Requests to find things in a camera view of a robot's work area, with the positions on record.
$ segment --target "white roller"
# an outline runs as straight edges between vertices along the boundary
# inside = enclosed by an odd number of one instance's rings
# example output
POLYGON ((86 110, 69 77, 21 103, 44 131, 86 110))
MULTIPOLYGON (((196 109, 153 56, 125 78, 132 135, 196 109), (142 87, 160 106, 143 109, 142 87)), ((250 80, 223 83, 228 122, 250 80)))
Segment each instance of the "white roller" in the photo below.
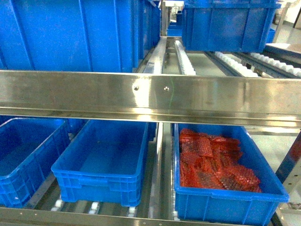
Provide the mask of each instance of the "white roller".
POLYGON ((97 210, 98 205, 99 205, 99 202, 93 202, 92 205, 91 205, 91 210, 97 210))
POLYGON ((265 58, 265 55, 260 55, 260 56, 258 57, 259 60, 263 60, 264 58, 265 58))
POLYGON ((132 214, 135 214, 136 208, 135 207, 130 207, 130 208, 128 208, 128 212, 132 213, 132 214))
POLYGON ((265 56, 264 58, 263 58, 263 62, 268 62, 268 60, 269 60, 269 57, 268 56, 265 56))
POLYGON ((96 214, 96 210, 90 210, 89 214, 96 214))
POLYGON ((61 199, 56 200, 55 207, 61 208, 63 206, 64 202, 61 199))
POLYGON ((57 207, 52 207, 50 211, 58 211, 59 208, 57 207))
POLYGON ((255 57, 255 58, 259 58, 259 57, 260 57, 260 54, 259 54, 259 53, 255 53, 255 54, 254 54, 254 57, 255 57))
POLYGON ((274 58, 270 58, 270 59, 267 61, 267 63, 271 65, 274 61, 275 61, 274 58))
POLYGON ((277 64, 276 64, 276 67, 277 67, 277 68, 281 68, 281 67, 283 67, 283 66, 285 66, 285 65, 286 65, 286 63, 280 62, 280 63, 277 63, 277 64))
POLYGON ((290 69, 288 72, 297 75, 298 72, 301 72, 301 68, 293 68, 290 69))
POLYGON ((292 65, 287 65, 287 66, 284 67, 284 70, 285 70, 286 72, 288 72, 290 69, 293 69, 293 66, 292 66, 292 65))
POLYGON ((280 63, 279 60, 274 60, 274 61, 272 62, 272 65, 276 67, 276 65, 277 65, 278 63, 280 63))

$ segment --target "metal rail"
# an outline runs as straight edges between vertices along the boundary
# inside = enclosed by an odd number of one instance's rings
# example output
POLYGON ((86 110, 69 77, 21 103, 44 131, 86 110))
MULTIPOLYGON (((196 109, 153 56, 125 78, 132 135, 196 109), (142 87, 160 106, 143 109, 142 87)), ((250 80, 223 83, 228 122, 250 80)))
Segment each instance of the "metal rail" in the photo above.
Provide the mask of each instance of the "metal rail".
POLYGON ((235 76, 235 77, 243 77, 243 75, 236 70, 234 70, 231 66, 223 62, 212 52, 204 53, 225 75, 227 76, 235 76))
POLYGON ((148 60, 143 73, 162 74, 166 52, 167 37, 161 37, 158 45, 154 49, 150 59, 148 60))
POLYGON ((180 73, 183 75, 196 75, 196 72, 192 67, 191 62, 188 59, 187 54, 185 53, 184 46, 179 40, 176 40, 174 42, 174 48, 178 56, 178 65, 180 73))
POLYGON ((0 71, 0 84, 6 115, 301 128, 297 79, 0 71))
POLYGON ((291 79, 297 79, 295 75, 286 72, 284 70, 281 70, 277 67, 274 67, 270 64, 267 64, 261 60, 258 60, 249 54, 244 53, 232 53, 234 56, 240 58, 244 62, 247 62, 248 64, 254 66, 255 68, 267 73, 268 75, 274 77, 274 78, 291 78, 291 79))

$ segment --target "empty blue bin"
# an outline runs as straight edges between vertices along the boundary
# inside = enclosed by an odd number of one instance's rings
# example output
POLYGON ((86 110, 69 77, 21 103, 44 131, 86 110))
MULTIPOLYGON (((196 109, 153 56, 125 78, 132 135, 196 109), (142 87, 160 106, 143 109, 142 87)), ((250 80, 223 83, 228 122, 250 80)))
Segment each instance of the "empty blue bin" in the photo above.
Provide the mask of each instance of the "empty blue bin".
POLYGON ((0 204, 23 207, 70 143, 67 123, 13 118, 0 126, 0 204))
POLYGON ((148 150, 148 123, 90 120, 52 166, 62 200, 137 206, 148 150))
MULTIPOLYGON (((11 115, 0 115, 0 125, 8 121, 9 119, 16 118, 17 116, 11 116, 11 115)), ((67 131, 71 135, 71 138, 73 138, 77 133, 80 131, 80 129, 85 125, 87 120, 85 119, 64 119, 67 121, 67 131)))
POLYGON ((67 121, 69 124, 68 132, 72 135, 77 135, 77 133, 87 122, 86 119, 67 119, 67 121))
POLYGON ((174 149, 175 210, 178 211, 179 218, 266 226, 277 206, 289 200, 285 188, 243 127, 175 124, 174 149), (183 128, 239 139, 243 156, 238 163, 254 171, 261 180, 260 188, 263 193, 181 187, 179 132, 183 128))
POLYGON ((143 59, 143 5, 2 0, 0 69, 131 73, 143 59))
POLYGON ((186 50, 262 52, 275 10, 275 1, 194 1, 182 12, 186 50))
POLYGON ((273 28, 269 29, 267 43, 272 43, 273 42, 275 33, 276 33, 276 31, 273 28))

